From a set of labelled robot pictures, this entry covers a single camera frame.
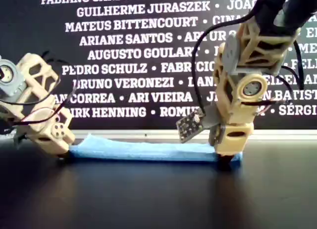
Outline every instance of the robotic leg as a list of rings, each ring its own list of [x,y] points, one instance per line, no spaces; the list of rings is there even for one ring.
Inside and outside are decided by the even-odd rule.
[[[0,80],[0,97],[4,101],[0,101],[1,118],[11,124],[40,122],[53,115],[59,105],[49,93],[56,87],[59,78],[52,66],[40,56],[28,53],[17,65],[0,59],[0,68],[4,74]],[[29,104],[30,101],[35,101],[36,104]],[[75,141],[75,135],[69,129],[72,118],[70,111],[63,107],[47,121],[17,125],[15,139],[25,135],[46,153],[64,155]]]

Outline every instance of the robotic arm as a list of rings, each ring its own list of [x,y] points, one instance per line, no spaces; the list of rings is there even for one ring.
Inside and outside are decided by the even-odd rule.
[[[241,23],[236,36],[227,38],[215,59],[213,77],[218,102],[203,106],[195,83],[200,108],[176,123],[182,143],[203,130],[210,130],[210,145],[220,157],[230,159],[244,150],[254,131],[253,121],[258,116],[259,106],[289,103],[263,100],[267,90],[263,74],[279,78],[291,90],[278,74],[293,43],[300,55],[296,38],[300,28],[317,12],[317,0],[285,1],[258,0],[246,17],[236,23],[224,22],[211,27],[198,40],[192,56],[193,80],[196,80],[196,52],[203,38],[216,28]],[[303,90],[302,70],[297,80]]]

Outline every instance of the black circuit board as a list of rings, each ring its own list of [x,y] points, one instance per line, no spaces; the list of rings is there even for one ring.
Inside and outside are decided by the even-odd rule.
[[[203,118],[203,112],[201,109],[197,109],[188,116],[177,121],[176,126],[181,143],[189,141],[204,130],[202,124]]]

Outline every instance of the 3d-printed part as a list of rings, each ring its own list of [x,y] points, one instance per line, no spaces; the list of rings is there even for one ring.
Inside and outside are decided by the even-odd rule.
[[[240,41],[233,35],[230,35],[225,43],[222,54],[222,63],[224,70],[229,75],[237,75],[236,68],[240,59]]]
[[[203,130],[220,124],[221,117],[214,102],[206,106],[205,111],[206,115],[198,108],[176,123],[181,143],[191,140]]]
[[[13,62],[2,59],[1,56],[0,68],[4,73],[4,78],[0,80],[0,96],[6,95],[12,97],[24,83],[24,76]]]
[[[10,62],[2,62],[2,65],[15,67]],[[22,75],[25,80],[19,86],[14,85],[15,77]],[[12,105],[0,102],[0,109],[5,113],[0,113],[4,119],[12,118],[15,122],[40,121],[40,123],[30,125],[16,126],[17,135],[16,144],[19,144],[19,137],[25,136],[31,141],[37,143],[46,153],[52,155],[61,155],[69,151],[69,146],[75,141],[75,135],[69,129],[73,118],[69,109],[61,110],[52,118],[52,114],[59,107],[56,104],[54,95],[47,97],[58,81],[58,75],[40,56],[36,54],[26,54],[13,69],[13,80],[10,83],[0,81],[0,89],[6,86],[7,90],[14,90],[14,95],[10,102],[28,103],[38,102],[35,105]]]

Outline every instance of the black table surface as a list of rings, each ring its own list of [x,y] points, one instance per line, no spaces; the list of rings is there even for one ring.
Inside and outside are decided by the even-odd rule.
[[[239,169],[77,161],[0,142],[0,229],[315,229],[317,142],[252,141]]]

